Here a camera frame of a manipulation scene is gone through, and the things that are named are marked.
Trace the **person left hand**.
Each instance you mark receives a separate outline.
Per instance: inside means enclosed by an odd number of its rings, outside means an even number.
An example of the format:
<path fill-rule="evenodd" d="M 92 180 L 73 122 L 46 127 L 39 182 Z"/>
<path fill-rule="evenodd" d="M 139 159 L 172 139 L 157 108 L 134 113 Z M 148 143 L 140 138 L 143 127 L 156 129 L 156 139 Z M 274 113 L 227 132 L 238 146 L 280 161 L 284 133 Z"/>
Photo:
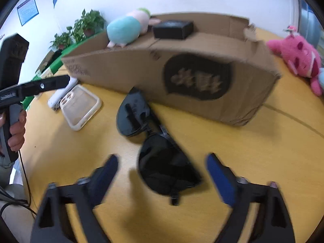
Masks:
<path fill-rule="evenodd" d="M 8 145 L 13 152 L 18 152 L 25 142 L 25 124 L 26 124 L 27 113 L 24 109 L 19 114 L 18 121 L 11 125 L 10 133 L 11 137 L 8 139 Z"/>

